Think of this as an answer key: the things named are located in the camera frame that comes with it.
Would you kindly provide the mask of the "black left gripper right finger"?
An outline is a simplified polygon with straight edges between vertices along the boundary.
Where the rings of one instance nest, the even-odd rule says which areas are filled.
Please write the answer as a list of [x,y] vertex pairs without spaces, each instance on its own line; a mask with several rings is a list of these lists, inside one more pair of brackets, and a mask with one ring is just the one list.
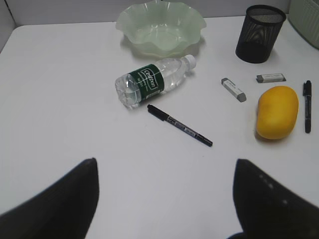
[[242,228],[235,239],[317,239],[319,209],[247,159],[236,162],[233,201]]

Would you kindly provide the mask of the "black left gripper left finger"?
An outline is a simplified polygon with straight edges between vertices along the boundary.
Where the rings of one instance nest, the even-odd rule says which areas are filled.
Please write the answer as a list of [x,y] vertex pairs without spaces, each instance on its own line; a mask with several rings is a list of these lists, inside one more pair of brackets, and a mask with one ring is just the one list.
[[98,205],[98,164],[85,159],[44,191],[1,214],[2,239],[83,239]]

